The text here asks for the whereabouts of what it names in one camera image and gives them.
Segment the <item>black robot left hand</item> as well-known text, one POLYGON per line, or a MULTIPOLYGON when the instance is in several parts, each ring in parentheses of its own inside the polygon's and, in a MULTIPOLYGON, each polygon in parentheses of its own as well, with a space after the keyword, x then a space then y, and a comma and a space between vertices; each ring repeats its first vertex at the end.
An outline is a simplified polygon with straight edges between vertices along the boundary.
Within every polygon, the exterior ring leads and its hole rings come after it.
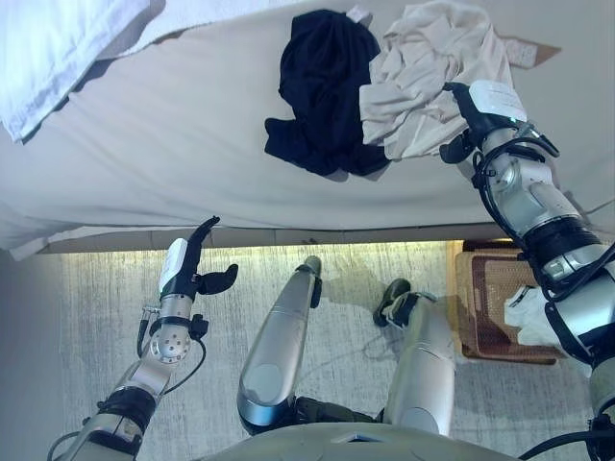
POLYGON ((218 216, 212 216, 187 239, 178 238, 170 245, 159 279, 161 300, 182 295, 194 301, 196 294, 215 295, 234 285, 238 275, 236 264, 231 264, 224 272, 198 273, 203 243, 219 221, 218 216))

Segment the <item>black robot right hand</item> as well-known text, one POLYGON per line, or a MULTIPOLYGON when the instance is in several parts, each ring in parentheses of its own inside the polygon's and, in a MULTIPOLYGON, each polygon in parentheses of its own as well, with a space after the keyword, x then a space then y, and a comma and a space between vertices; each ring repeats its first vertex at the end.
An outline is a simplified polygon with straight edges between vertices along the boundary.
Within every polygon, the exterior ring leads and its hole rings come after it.
POLYGON ((514 129, 528 121, 528 115, 516 91, 509 85, 490 80, 476 80, 470 85, 446 82, 443 90, 451 92, 467 128, 439 147, 447 164, 457 164, 497 130, 514 129))

